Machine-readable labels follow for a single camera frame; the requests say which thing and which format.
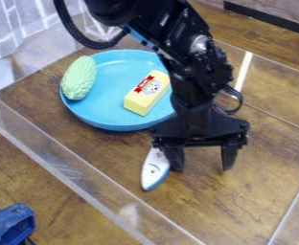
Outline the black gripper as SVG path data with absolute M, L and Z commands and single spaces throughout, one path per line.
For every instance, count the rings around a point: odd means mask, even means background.
M 210 100 L 190 106 L 171 96 L 175 114 L 151 127 L 154 147 L 163 150 L 174 171 L 182 172 L 186 165 L 187 146 L 222 146 L 224 170 L 234 166 L 238 149 L 249 141 L 250 123 L 233 118 Z

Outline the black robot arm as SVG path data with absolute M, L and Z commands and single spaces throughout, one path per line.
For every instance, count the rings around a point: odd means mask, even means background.
M 244 96 L 229 85 L 233 66 L 194 7 L 187 0 L 84 1 L 94 18 L 134 35 L 169 70 L 175 115 L 151 128 L 153 146 L 181 171 L 187 146 L 218 145 L 224 169 L 232 169 L 238 149 L 248 143 L 250 123 L 233 117 L 236 109 L 214 102 L 222 91 L 238 100 Z

